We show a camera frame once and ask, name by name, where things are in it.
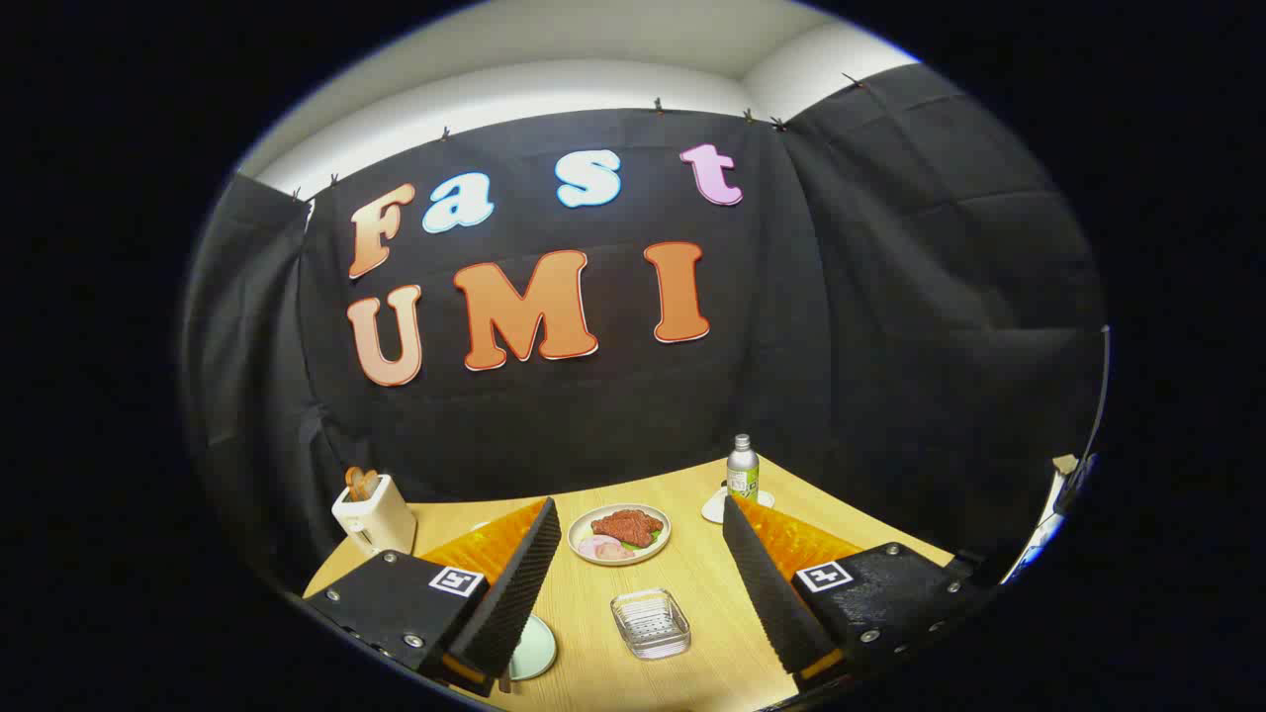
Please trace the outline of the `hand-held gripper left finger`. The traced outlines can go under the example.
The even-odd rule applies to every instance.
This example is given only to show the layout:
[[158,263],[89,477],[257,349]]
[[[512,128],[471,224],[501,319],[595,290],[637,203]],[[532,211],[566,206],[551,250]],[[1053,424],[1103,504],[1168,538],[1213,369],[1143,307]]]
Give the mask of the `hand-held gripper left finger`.
[[487,697],[562,537],[542,497],[422,556],[384,549],[305,603],[398,666]]

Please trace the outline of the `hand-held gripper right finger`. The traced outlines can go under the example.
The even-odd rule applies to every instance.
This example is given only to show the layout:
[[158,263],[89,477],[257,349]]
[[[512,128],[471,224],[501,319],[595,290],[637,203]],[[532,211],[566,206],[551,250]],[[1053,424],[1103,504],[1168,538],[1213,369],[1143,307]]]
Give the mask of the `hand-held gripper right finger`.
[[993,565],[939,564],[896,540],[863,547],[746,497],[722,533],[782,670],[798,685],[881,677],[989,603]]

